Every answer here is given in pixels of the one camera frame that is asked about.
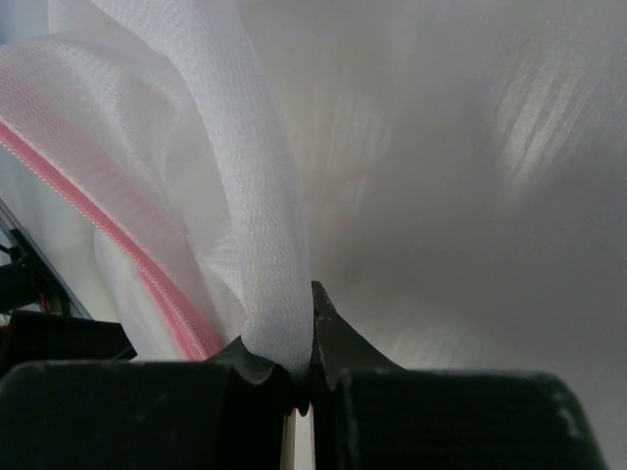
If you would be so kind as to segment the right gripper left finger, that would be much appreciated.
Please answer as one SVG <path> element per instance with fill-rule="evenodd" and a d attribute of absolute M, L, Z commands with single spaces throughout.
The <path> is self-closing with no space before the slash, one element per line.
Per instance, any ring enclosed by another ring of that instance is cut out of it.
<path fill-rule="evenodd" d="M 232 342 L 202 362 L 30 362 L 1 382 L 5 469 L 276 469 L 289 379 Z"/>

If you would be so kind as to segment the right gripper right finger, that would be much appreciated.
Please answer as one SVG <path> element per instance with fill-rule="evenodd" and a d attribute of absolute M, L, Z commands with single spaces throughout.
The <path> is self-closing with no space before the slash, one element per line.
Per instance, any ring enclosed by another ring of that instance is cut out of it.
<path fill-rule="evenodd" d="M 603 469 L 582 406 L 539 372 L 408 370 L 313 282 L 318 469 Z"/>

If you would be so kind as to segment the white mesh laundry bag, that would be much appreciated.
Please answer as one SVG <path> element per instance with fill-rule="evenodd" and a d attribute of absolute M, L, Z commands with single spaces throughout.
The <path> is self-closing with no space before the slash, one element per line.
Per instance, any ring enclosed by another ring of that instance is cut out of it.
<path fill-rule="evenodd" d="M 1 198 L 146 358 L 626 377 L 622 1 L 5 1 Z"/>

